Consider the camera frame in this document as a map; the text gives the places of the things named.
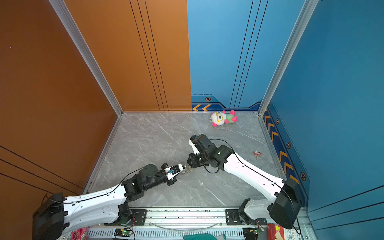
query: gray marble floor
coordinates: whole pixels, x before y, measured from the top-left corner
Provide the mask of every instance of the gray marble floor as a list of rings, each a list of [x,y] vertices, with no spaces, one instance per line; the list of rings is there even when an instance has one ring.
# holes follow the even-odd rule
[[[210,113],[125,113],[91,192],[119,183],[127,173],[146,164],[187,164],[192,135],[226,140],[245,160],[278,176],[256,113],[236,112],[238,121],[213,127]],[[213,140],[216,146],[225,144]],[[253,151],[261,156],[256,159]],[[203,167],[177,177],[174,185],[149,189],[131,207],[239,206],[244,199],[264,196],[227,172],[209,174]]]

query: red box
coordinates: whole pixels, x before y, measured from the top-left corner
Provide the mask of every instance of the red box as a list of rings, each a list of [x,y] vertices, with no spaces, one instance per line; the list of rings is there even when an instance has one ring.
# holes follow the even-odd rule
[[[301,240],[295,229],[286,229],[280,225],[270,223],[268,226],[268,240]]]

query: teal fabric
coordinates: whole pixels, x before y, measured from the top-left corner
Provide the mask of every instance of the teal fabric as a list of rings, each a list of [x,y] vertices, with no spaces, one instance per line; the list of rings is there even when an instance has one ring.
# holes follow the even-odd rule
[[[211,234],[195,234],[195,235],[185,235],[184,240],[216,240],[216,238]]]

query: stuffed toy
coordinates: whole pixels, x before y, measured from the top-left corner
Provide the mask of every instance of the stuffed toy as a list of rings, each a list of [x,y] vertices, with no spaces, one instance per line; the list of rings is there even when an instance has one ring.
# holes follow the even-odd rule
[[[219,111],[211,114],[210,122],[212,122],[212,126],[217,127],[223,125],[224,123],[228,124],[237,122],[237,116],[235,116],[234,110],[232,110],[229,114],[225,111]]]

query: orange arrow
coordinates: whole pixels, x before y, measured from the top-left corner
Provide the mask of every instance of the orange arrow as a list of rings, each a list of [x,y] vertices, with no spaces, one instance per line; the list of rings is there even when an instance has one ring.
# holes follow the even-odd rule
[[[207,112],[208,111],[207,107],[209,107],[209,106],[211,106],[211,104],[208,104],[207,106],[203,107],[203,110]]]
[[[192,110],[195,110],[196,112],[198,112],[198,110],[196,108],[200,107],[201,104],[198,104],[196,107],[192,108]]]

